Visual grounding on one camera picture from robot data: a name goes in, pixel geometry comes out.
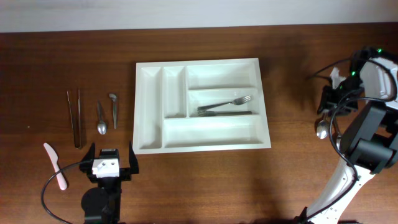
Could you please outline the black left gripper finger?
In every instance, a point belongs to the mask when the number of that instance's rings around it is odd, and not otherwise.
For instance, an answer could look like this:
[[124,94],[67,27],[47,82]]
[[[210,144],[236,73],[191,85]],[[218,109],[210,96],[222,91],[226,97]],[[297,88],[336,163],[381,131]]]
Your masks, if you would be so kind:
[[95,159],[95,143],[93,142],[88,152],[81,160],[81,164],[79,165],[79,170],[82,172],[91,172],[94,159]]
[[137,157],[134,153],[131,141],[129,142],[129,165],[130,165],[130,174],[139,173],[139,164]]

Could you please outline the large metal spoon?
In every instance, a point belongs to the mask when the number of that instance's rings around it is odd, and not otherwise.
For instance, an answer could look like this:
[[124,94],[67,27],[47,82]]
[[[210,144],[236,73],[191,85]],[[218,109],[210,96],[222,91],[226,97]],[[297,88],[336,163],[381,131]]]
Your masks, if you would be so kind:
[[329,123],[328,114],[324,113],[316,127],[316,135],[319,139],[325,139],[328,136]]
[[333,120],[333,128],[334,128],[334,133],[333,133],[333,139],[337,140],[338,138],[341,137],[341,131],[340,128],[338,126],[338,122],[337,122],[337,118],[334,118]]

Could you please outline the metal fork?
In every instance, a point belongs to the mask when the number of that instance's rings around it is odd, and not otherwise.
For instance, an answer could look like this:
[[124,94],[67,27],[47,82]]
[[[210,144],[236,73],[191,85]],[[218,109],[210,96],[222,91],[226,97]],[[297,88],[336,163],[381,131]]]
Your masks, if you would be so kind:
[[217,104],[212,104],[212,105],[206,105],[206,106],[199,106],[197,108],[197,110],[209,110],[209,109],[212,109],[212,108],[216,108],[216,107],[224,106],[224,105],[228,105],[228,104],[239,106],[239,105],[243,105],[243,104],[251,101],[252,98],[253,98],[252,95],[247,95],[247,96],[243,96],[243,97],[240,97],[240,98],[236,98],[236,99],[234,99],[232,101],[227,101],[227,102],[217,103]]
[[198,116],[239,116],[250,115],[252,111],[211,111],[211,110],[197,110]]

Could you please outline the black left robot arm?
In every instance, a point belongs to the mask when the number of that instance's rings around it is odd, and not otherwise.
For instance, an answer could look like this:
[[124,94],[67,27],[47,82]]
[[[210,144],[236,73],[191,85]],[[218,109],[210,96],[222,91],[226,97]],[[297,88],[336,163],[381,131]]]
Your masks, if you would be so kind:
[[121,183],[132,180],[139,173],[139,164],[129,144],[129,167],[121,168],[118,149],[102,149],[95,157],[95,144],[83,157],[79,170],[96,187],[82,196],[81,207],[85,223],[118,223],[121,210]]

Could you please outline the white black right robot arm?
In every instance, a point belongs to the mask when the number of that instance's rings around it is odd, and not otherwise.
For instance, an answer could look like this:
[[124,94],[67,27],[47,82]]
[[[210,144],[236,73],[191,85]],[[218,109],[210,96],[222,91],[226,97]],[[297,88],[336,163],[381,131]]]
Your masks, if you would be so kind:
[[317,110],[340,159],[321,195],[294,223],[339,223],[359,190],[397,162],[397,56],[363,47],[347,60],[347,77],[338,73],[340,60],[330,64]]

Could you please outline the white plastic knife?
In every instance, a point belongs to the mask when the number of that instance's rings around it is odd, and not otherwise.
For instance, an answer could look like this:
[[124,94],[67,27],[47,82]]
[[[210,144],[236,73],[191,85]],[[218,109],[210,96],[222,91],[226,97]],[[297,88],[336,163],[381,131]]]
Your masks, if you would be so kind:
[[[44,148],[47,151],[47,154],[49,155],[49,158],[51,160],[51,163],[53,165],[54,171],[58,172],[60,170],[59,166],[58,166],[58,155],[55,152],[54,148],[49,145],[48,143],[44,143]],[[60,187],[61,190],[66,190],[68,188],[68,184],[67,181],[63,175],[62,172],[58,173],[56,175],[57,177],[57,181],[58,181],[58,185]]]

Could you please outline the small metal teaspoon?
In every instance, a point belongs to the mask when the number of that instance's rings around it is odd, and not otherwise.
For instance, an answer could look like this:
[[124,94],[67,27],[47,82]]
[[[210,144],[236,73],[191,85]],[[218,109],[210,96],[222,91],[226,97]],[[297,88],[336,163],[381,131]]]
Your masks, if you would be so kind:
[[97,101],[97,114],[98,114],[98,124],[97,124],[97,130],[101,135],[105,135],[107,132],[107,124],[103,120],[103,114],[102,114],[102,106],[100,101]]

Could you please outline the long metal tongs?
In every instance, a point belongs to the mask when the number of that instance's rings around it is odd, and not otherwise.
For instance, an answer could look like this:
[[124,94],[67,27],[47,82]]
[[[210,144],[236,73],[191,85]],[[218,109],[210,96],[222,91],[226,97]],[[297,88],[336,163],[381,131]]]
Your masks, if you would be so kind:
[[76,149],[81,149],[82,136],[81,136],[81,100],[80,90],[77,93],[77,111],[73,113],[70,92],[67,90],[68,109],[70,114],[70,121],[72,126],[73,143]]

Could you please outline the white plastic cutlery tray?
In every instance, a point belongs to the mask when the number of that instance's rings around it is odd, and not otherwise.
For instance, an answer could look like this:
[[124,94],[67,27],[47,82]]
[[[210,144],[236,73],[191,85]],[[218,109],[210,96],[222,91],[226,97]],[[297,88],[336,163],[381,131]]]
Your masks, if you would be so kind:
[[[209,110],[250,115],[196,114],[247,95],[243,105]],[[258,59],[137,63],[132,147],[136,154],[270,148]]]

